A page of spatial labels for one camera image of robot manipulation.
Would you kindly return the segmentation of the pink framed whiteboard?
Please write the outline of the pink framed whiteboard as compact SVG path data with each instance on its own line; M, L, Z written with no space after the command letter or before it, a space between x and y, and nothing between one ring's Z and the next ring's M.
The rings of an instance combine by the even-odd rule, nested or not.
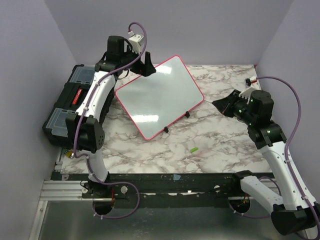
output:
M115 96L145 140L151 140L204 102L205 96L182 61L174 55L148 77L138 76Z

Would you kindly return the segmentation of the green marker cap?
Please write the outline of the green marker cap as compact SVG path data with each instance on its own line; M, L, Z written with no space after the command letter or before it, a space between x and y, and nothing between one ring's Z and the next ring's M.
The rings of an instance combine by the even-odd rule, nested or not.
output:
M190 153L194 153L195 151L197 151L199 148L198 147L194 147L192 149L189 150Z

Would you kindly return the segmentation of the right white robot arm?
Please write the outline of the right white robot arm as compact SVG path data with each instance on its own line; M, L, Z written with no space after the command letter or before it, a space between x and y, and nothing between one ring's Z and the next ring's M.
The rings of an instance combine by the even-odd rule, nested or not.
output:
M230 191L236 196L246 193L253 197L270 214L273 226L283 236L318 227L320 205L294 165L282 128L271 119L271 95L254 90L245 98L234 90L212 104L222 115L236 117L247 125L249 138L270 166L280 193L266 187L248 170L233 174Z

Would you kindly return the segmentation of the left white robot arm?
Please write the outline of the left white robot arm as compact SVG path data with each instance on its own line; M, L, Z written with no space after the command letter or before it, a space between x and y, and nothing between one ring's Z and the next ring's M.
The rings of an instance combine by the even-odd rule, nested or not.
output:
M72 142L75 158L84 157L88 179L96 182L93 191L101 198L107 197L111 185L106 182L101 148L105 140L103 122L115 96L115 85L123 71L148 77L156 73L151 54L145 51L147 37L129 33L129 38L112 35L108 37L106 52L94 66L92 83L82 103L65 119L68 138Z

